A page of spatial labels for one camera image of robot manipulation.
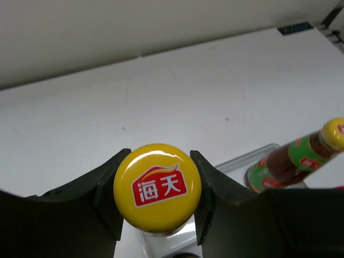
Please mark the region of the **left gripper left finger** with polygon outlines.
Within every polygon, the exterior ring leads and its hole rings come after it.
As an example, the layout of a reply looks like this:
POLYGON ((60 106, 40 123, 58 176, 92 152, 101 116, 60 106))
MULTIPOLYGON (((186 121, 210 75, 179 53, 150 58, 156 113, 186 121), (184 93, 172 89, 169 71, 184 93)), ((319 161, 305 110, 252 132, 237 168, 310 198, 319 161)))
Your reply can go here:
POLYGON ((113 257, 124 221, 113 181, 129 153, 42 196, 2 191, 1 257, 113 257))

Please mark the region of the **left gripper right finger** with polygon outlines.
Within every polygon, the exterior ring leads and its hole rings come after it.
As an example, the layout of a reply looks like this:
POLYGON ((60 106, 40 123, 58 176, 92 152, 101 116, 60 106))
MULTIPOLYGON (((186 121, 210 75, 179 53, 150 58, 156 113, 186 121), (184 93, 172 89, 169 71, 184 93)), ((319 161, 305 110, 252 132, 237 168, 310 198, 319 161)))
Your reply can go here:
POLYGON ((204 257, 343 257, 343 191, 255 193, 193 150, 202 194, 195 211, 204 257))

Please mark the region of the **yellow-capped sauce bottle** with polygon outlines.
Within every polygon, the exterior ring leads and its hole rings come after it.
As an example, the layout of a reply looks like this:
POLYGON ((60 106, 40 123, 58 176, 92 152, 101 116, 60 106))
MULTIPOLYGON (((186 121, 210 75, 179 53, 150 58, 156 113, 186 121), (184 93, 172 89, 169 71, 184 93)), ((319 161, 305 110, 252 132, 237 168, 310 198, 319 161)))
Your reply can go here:
POLYGON ((333 118, 315 132, 281 146, 245 173, 247 188, 261 193, 302 182, 343 153, 343 118, 333 118))
POLYGON ((172 235, 192 217, 202 184, 198 169, 182 150, 149 144, 129 153, 113 181, 113 196, 123 218, 153 235, 172 235))

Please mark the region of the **white divided organizer tray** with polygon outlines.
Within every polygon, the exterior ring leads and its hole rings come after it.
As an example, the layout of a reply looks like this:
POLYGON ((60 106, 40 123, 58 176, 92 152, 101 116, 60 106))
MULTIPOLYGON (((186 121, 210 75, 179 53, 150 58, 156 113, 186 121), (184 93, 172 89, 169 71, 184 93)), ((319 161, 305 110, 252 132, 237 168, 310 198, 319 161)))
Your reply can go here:
POLYGON ((269 144, 212 166, 191 151, 201 177, 202 194, 193 217, 172 235, 141 232, 147 257, 309 257, 297 239, 299 232, 284 227, 269 196, 258 196, 243 185, 245 170, 278 148, 269 144))

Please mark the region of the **right dark corner label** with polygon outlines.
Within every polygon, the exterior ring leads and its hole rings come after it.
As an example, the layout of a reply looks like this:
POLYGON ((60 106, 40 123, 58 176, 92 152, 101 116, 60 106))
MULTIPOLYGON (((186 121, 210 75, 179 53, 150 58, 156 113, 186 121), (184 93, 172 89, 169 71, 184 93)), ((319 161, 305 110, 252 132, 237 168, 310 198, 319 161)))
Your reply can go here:
POLYGON ((281 35, 295 34, 307 30, 312 30, 314 27, 309 22, 302 22, 298 24, 292 24, 288 26, 278 27, 277 30, 281 35))

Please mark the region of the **aluminium frame rail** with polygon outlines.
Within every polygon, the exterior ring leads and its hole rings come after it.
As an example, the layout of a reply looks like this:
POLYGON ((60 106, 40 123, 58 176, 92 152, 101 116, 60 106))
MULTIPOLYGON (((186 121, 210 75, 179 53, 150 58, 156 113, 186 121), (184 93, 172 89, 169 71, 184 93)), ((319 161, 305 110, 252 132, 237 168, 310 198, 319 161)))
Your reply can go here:
POLYGON ((343 54, 343 1, 317 25, 317 29, 343 54))

